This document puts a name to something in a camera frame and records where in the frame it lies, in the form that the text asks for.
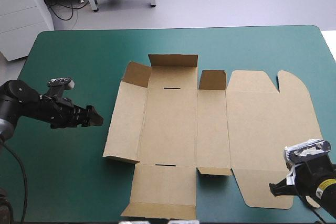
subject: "box flap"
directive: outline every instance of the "box flap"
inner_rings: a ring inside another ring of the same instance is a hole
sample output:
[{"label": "box flap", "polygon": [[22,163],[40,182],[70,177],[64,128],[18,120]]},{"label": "box flap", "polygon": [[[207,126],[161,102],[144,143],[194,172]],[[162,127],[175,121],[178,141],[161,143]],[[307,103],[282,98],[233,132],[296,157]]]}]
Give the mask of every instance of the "box flap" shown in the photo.
[{"label": "box flap", "polygon": [[198,55],[149,55],[152,67],[197,67]]},{"label": "box flap", "polygon": [[197,168],[201,174],[231,175],[224,90],[198,91]]},{"label": "box flap", "polygon": [[293,196],[270,197],[268,183],[283,180],[287,171],[234,169],[234,175],[246,205],[250,207],[289,209]]},{"label": "box flap", "polygon": [[232,172],[230,168],[213,168],[213,167],[197,167],[200,174],[204,175],[219,175],[219,176],[231,176]]},{"label": "box flap", "polygon": [[195,220],[196,207],[153,203],[129,203],[121,216]]},{"label": "box flap", "polygon": [[225,90],[226,73],[223,70],[203,70],[199,89]]},{"label": "box flap", "polygon": [[137,163],[147,88],[121,82],[107,137],[104,157]]},{"label": "box flap", "polygon": [[127,65],[122,81],[146,88],[151,71],[151,67],[131,61]]},{"label": "box flap", "polygon": [[195,216],[195,167],[136,164],[123,216],[187,219]]},{"label": "box flap", "polygon": [[288,173],[283,148],[322,138],[306,86],[286,71],[278,81],[280,92],[264,72],[234,71],[226,91],[231,165],[253,207],[289,208],[288,197],[275,198],[268,187]]}]

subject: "white cabinet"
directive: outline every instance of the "white cabinet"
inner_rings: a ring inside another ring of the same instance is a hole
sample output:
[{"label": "white cabinet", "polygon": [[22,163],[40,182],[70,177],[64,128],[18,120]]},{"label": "white cabinet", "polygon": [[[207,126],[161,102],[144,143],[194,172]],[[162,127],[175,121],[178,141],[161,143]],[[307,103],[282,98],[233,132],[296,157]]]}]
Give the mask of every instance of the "white cabinet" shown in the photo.
[{"label": "white cabinet", "polygon": [[53,29],[43,0],[0,0],[0,52],[8,61],[28,56],[37,35]]}]

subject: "green table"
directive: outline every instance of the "green table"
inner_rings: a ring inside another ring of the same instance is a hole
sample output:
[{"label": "green table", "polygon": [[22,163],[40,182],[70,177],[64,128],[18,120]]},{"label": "green table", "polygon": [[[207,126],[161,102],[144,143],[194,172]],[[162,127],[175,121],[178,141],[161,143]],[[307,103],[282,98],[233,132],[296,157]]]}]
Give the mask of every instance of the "green table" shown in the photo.
[{"label": "green table", "polygon": [[[278,70],[294,73],[310,91],[323,137],[336,146],[336,67],[314,26],[44,32],[19,78],[45,92],[49,79],[73,77],[75,89],[65,95],[77,105],[94,105],[105,122],[102,127],[51,130],[46,123],[20,119],[8,144],[27,169],[26,221],[121,220],[134,167],[102,158],[119,82],[129,61],[149,64],[148,54],[175,53],[198,54],[199,74],[202,69],[225,69],[229,76],[235,69],[263,70],[276,84]],[[336,162],[336,151],[330,157]],[[0,185],[19,220],[20,170],[6,151],[0,163]],[[316,220],[297,198],[290,210],[250,208],[234,177],[219,176],[198,176],[197,217],[207,222]]]}]

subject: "unfolded cardboard box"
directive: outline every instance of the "unfolded cardboard box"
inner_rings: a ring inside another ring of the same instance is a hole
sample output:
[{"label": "unfolded cardboard box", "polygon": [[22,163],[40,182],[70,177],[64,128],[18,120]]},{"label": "unfolded cardboard box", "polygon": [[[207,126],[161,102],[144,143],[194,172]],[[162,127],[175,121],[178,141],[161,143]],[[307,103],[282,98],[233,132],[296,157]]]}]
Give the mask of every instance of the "unfolded cardboard box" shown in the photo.
[{"label": "unfolded cardboard box", "polygon": [[203,70],[197,55],[149,55],[129,63],[119,86],[104,157],[135,163],[123,216],[196,218],[196,175],[234,172],[247,205],[290,208],[268,183],[288,173],[286,145],[321,138],[305,85],[278,73],[279,90],[262,71]]}]

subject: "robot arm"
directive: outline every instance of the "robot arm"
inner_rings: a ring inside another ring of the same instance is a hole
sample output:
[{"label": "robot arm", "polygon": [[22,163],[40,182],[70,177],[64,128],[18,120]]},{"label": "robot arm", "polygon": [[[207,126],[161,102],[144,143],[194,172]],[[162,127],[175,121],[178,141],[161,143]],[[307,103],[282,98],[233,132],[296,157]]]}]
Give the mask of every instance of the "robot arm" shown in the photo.
[{"label": "robot arm", "polygon": [[45,94],[20,80],[7,81],[0,87],[0,138],[7,140],[13,136],[22,115],[50,123],[52,129],[103,124],[93,106],[84,109],[69,98],[62,98],[64,90],[74,88],[71,78],[52,79],[47,85],[49,90]]},{"label": "robot arm", "polygon": [[308,140],[286,147],[284,158],[290,173],[278,184],[269,184],[274,196],[296,195],[305,201],[310,196],[336,218],[336,171],[325,140]]}]

